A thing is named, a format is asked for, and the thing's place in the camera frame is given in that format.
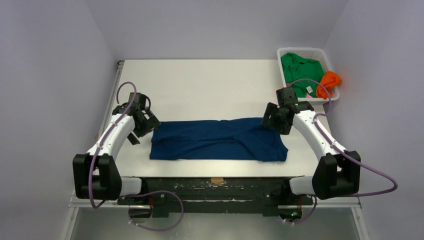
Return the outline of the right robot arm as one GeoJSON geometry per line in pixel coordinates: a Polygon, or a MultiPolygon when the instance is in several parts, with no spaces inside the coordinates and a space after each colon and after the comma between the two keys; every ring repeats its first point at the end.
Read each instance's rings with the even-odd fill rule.
{"type": "Polygon", "coordinates": [[[262,118],[263,127],[271,127],[281,135],[296,128],[314,152],[318,164],[310,176],[290,177],[280,196],[288,204],[300,195],[316,196],[321,200],[356,194],[360,186],[361,157],[348,151],[324,128],[320,114],[307,101],[299,101],[291,87],[276,91],[277,104],[269,102],[262,118]]]}

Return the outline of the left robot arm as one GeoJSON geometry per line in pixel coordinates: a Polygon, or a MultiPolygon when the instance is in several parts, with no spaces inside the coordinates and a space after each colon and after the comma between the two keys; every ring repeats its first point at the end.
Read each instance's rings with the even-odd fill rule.
{"type": "Polygon", "coordinates": [[[138,205],[146,203],[149,191],[138,177],[120,176],[116,158],[125,141],[132,145],[161,126],[150,109],[150,99],[132,92],[128,102],[115,107],[99,140],[86,153],[72,160],[75,194],[79,199],[116,200],[129,195],[138,205]]]}

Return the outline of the blue t-shirt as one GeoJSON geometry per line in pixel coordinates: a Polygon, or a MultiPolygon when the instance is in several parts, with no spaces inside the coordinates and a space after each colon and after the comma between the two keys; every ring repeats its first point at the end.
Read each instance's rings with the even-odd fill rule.
{"type": "Polygon", "coordinates": [[[165,121],[153,132],[152,160],[254,160],[285,162],[288,148],[261,118],[165,121]]]}

